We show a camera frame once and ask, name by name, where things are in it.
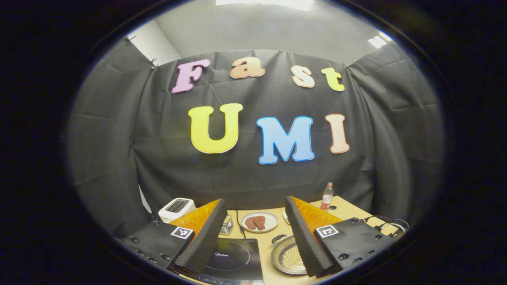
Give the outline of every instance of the foam letter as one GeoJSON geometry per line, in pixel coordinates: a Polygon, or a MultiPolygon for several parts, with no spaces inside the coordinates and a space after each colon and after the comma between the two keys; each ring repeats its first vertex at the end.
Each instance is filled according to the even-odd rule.
{"type": "Polygon", "coordinates": [[[231,77],[235,79],[245,78],[248,76],[259,77],[266,73],[262,68],[261,60],[256,57],[243,57],[232,62],[235,66],[231,69],[231,77]]]}
{"type": "Polygon", "coordinates": [[[333,137],[332,153],[344,153],[350,149],[349,144],[345,140],[345,131],[343,130],[343,121],[345,116],[341,114],[330,114],[325,120],[331,125],[331,135],[333,137]]]}
{"type": "Polygon", "coordinates": [[[292,149],[296,146],[296,152],[292,156],[295,161],[311,160],[315,157],[312,152],[310,141],[310,126],[313,123],[310,117],[297,117],[292,123],[291,130],[285,133],[278,119],[265,117],[257,120],[257,125],[262,129],[263,150],[259,158],[260,164],[273,164],[278,161],[274,154],[274,148],[284,161],[289,159],[292,149]]]}
{"type": "Polygon", "coordinates": [[[312,72],[304,66],[300,65],[293,65],[291,67],[292,74],[292,80],[294,80],[294,83],[301,87],[306,88],[312,88],[315,86],[315,80],[310,76],[312,75],[312,72]]]}
{"type": "Polygon", "coordinates": [[[211,61],[209,61],[209,59],[180,64],[178,66],[179,74],[178,79],[176,80],[176,86],[171,90],[171,93],[176,94],[192,90],[192,88],[194,88],[194,84],[190,83],[190,77],[192,77],[194,81],[199,80],[202,73],[202,67],[208,67],[210,64],[211,61]]]}
{"type": "Polygon", "coordinates": [[[323,74],[325,74],[325,77],[328,79],[329,86],[336,91],[343,91],[345,90],[345,86],[340,84],[338,82],[338,78],[342,78],[342,75],[338,72],[335,72],[335,69],[332,67],[324,68],[321,70],[323,74]]]}
{"type": "Polygon", "coordinates": [[[220,111],[225,114],[225,135],[222,139],[209,138],[209,115],[213,114],[213,107],[203,106],[190,109],[192,118],[190,137],[194,147],[204,153],[223,153],[233,148],[238,142],[239,126],[238,113],[243,105],[237,103],[225,104],[220,111]]]}

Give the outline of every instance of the ceiling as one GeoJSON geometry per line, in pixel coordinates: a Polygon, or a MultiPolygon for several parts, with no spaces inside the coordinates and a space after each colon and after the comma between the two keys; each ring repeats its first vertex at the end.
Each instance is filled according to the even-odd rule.
{"type": "Polygon", "coordinates": [[[216,6],[188,1],[155,20],[181,57],[236,49],[270,49],[345,64],[376,50],[379,30],[333,2],[316,0],[308,12],[266,4],[216,6]]]}

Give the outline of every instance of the orange soft pad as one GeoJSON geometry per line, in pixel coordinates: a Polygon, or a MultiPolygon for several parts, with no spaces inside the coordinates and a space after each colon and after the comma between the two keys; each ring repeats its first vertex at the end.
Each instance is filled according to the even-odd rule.
{"type": "Polygon", "coordinates": [[[211,215],[211,212],[213,212],[219,201],[220,199],[207,203],[206,205],[201,206],[193,210],[192,212],[187,213],[177,218],[176,220],[169,222],[169,224],[194,230],[195,232],[194,238],[195,238],[201,231],[202,227],[204,226],[204,223],[206,223],[209,215],[211,215]]]}
{"type": "Polygon", "coordinates": [[[301,213],[301,216],[303,216],[306,227],[312,233],[313,238],[315,238],[315,240],[317,240],[317,238],[313,234],[313,231],[315,231],[316,228],[332,225],[342,221],[341,219],[333,216],[332,214],[320,208],[317,208],[313,205],[310,205],[309,203],[301,199],[298,199],[293,196],[291,196],[291,198],[294,201],[294,204],[298,208],[299,212],[301,213]]]}

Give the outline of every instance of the pan handle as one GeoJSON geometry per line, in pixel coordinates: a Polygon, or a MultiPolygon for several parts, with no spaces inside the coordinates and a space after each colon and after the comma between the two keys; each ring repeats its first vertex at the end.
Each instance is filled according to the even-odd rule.
{"type": "Polygon", "coordinates": [[[271,243],[272,244],[276,244],[275,242],[281,238],[283,238],[284,236],[287,236],[286,234],[281,234],[281,235],[277,235],[275,236],[272,240],[271,240],[271,243]]]}

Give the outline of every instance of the pink letter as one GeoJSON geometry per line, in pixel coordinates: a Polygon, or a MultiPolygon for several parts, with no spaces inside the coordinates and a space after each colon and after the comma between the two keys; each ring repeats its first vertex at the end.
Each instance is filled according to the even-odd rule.
{"type": "Polygon", "coordinates": [[[190,77],[192,77],[194,81],[199,80],[202,73],[202,67],[208,67],[210,64],[211,61],[209,61],[209,59],[201,59],[194,62],[180,64],[178,66],[178,80],[176,81],[176,86],[171,90],[171,93],[176,94],[192,90],[192,88],[194,88],[194,84],[190,83],[190,77]]]}
{"type": "Polygon", "coordinates": [[[344,153],[350,149],[347,141],[345,141],[345,130],[343,129],[343,121],[345,116],[341,114],[330,114],[325,120],[331,125],[331,135],[333,137],[332,153],[344,153]]]}

